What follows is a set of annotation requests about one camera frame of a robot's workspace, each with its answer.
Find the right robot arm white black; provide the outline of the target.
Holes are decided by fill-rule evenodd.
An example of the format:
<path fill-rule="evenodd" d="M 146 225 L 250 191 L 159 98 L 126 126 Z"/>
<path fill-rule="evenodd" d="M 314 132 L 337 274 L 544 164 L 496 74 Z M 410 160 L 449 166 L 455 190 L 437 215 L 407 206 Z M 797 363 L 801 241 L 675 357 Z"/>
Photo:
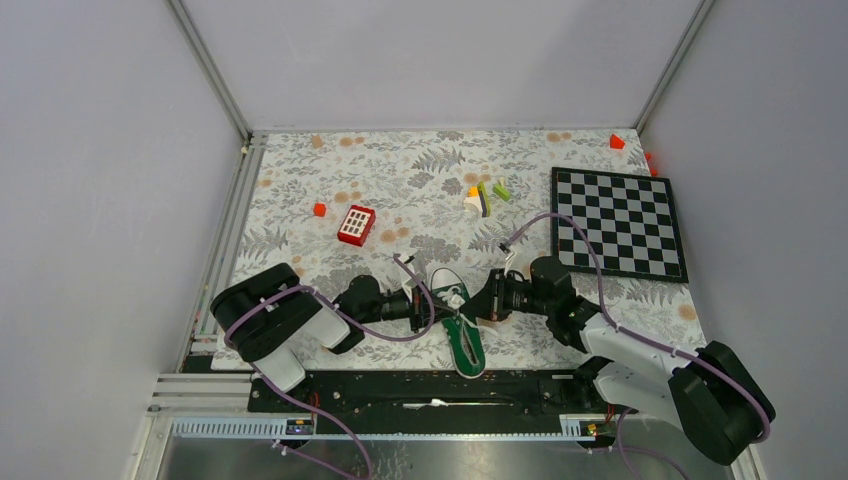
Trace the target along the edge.
<path fill-rule="evenodd" d="M 631 407 L 683 432 L 709 460 L 728 466 L 762 441 L 774 406 L 735 352 L 712 341 L 688 352 L 622 323 L 579 295 L 567 268 L 552 256 L 531 263 L 530 276 L 493 269 L 484 287 L 459 307 L 468 318 L 501 321 L 513 312 L 544 317 L 561 344 L 587 355 L 577 370 L 575 402 L 597 412 Z"/>

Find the white shoelace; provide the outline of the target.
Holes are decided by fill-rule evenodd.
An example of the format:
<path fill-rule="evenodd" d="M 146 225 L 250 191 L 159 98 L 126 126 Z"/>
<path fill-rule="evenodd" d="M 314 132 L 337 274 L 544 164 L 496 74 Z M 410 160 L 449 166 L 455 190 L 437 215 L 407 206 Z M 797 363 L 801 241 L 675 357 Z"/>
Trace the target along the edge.
<path fill-rule="evenodd" d="M 444 301 L 447 306 L 456 312 L 456 316 L 461 320 L 462 327 L 469 327 L 483 332 L 499 336 L 499 332 L 494 328 L 479 325 L 472 322 L 467 316 L 460 312 L 460 308 L 465 304 L 466 300 L 463 295 L 463 287 L 461 284 L 451 285 L 444 291 L 438 293 L 438 297 Z"/>

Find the green white sneaker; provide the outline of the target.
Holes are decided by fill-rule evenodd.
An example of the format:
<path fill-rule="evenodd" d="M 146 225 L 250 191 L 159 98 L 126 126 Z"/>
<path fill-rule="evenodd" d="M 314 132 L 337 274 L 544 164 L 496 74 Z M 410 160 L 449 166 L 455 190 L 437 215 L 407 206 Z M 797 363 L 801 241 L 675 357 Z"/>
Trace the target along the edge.
<path fill-rule="evenodd" d="M 461 284 L 465 300 L 470 299 L 468 289 L 461 278 L 449 268 L 438 268 L 430 277 L 430 287 L 440 288 Z M 486 357 L 480 330 L 462 327 L 461 320 L 456 314 L 448 319 L 442 320 L 452 355 L 454 367 L 457 373 L 467 379 L 480 377 L 486 369 Z"/>

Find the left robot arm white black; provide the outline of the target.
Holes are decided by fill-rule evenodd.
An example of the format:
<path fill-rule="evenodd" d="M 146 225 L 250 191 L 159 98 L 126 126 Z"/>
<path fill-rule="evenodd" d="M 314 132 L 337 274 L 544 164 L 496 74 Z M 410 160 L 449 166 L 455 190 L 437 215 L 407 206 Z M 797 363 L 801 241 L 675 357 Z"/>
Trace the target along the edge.
<path fill-rule="evenodd" d="M 311 388 L 287 345 L 296 333 L 341 354 L 364 339 L 369 323 L 408 319 L 418 338 L 454 312 L 415 275 L 410 279 L 411 288 L 384 292 L 376 278 L 360 275 L 330 300 L 281 263 L 219 293 L 210 312 L 224 331 L 226 346 L 271 382 L 272 398 L 282 408 L 296 411 L 309 401 Z"/>

